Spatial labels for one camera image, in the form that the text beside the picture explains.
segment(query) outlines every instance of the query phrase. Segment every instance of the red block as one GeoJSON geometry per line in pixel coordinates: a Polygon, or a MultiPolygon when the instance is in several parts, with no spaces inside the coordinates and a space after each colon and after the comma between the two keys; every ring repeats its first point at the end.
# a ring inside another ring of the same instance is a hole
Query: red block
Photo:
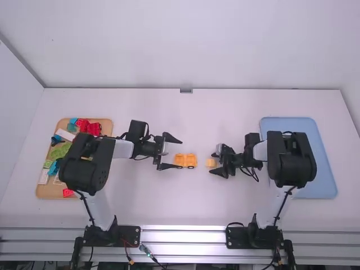
{"type": "Polygon", "coordinates": [[[82,119],[81,125],[80,125],[80,132],[87,132],[88,126],[90,122],[86,119],[82,119]]]}
{"type": "Polygon", "coordinates": [[[81,126],[81,123],[84,121],[84,119],[79,118],[76,122],[75,125],[77,125],[78,127],[81,126]]]}
{"type": "Polygon", "coordinates": [[[87,133],[93,136],[100,136],[101,135],[101,124],[100,123],[92,123],[88,124],[87,126],[87,133]]]}
{"type": "Polygon", "coordinates": [[[65,188],[65,189],[62,190],[62,196],[64,198],[69,197],[69,196],[71,196],[73,194],[74,194],[74,191],[72,191],[72,190],[70,190],[68,188],[65,188]]]}

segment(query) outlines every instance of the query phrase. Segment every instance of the black mounting bracket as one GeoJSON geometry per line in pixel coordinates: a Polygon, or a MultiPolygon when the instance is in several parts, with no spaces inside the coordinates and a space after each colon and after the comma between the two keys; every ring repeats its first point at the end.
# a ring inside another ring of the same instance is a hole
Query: black mounting bracket
{"type": "Polygon", "coordinates": [[[226,247],[228,249],[280,249],[284,246],[282,231],[274,228],[258,229],[256,235],[251,227],[227,227],[226,247]]]}
{"type": "Polygon", "coordinates": [[[83,246],[107,246],[116,248],[137,248],[140,245],[140,226],[116,225],[111,228],[111,237],[94,237],[92,231],[85,229],[83,246]]]}

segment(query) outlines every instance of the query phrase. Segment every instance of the small yellow object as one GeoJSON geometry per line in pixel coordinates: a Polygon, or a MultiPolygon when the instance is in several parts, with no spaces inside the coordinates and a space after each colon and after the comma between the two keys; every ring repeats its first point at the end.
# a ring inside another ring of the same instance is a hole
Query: small yellow object
{"type": "Polygon", "coordinates": [[[207,159],[206,160],[206,167],[215,168],[217,166],[217,162],[214,159],[207,159]]]}
{"type": "Polygon", "coordinates": [[[197,158],[194,154],[187,154],[186,156],[186,167],[193,169],[197,166],[197,158]]]}
{"type": "Polygon", "coordinates": [[[184,154],[176,154],[174,158],[174,164],[178,166],[185,166],[185,158],[184,154]]]}
{"type": "Polygon", "coordinates": [[[195,154],[176,154],[174,164],[193,169],[197,167],[197,158],[195,154]]]}

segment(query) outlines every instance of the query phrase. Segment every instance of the metal frame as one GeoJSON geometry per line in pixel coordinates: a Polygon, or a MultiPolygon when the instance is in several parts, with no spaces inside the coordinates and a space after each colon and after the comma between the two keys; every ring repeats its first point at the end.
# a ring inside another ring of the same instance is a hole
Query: metal frame
{"type": "MultiPolygon", "coordinates": [[[[141,226],[141,242],[160,263],[268,264],[270,250],[230,250],[225,246],[225,226],[141,226]]],[[[74,240],[83,228],[0,228],[0,260],[69,261],[74,240]]],[[[360,232],[284,231],[291,239],[298,264],[360,265],[360,232]]],[[[89,259],[84,247],[81,260],[89,259]]],[[[129,248],[135,262],[151,262],[129,248]]],[[[122,247],[96,247],[93,261],[127,262],[122,247]]]]}

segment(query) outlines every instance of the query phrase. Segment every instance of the white wall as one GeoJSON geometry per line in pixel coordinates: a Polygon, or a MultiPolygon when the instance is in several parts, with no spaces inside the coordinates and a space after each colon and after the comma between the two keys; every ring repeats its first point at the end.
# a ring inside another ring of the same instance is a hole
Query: white wall
{"type": "Polygon", "coordinates": [[[358,0],[0,0],[48,87],[341,88],[360,131],[358,0]]]}
{"type": "Polygon", "coordinates": [[[0,200],[43,91],[44,88],[0,40],[0,200]]]}

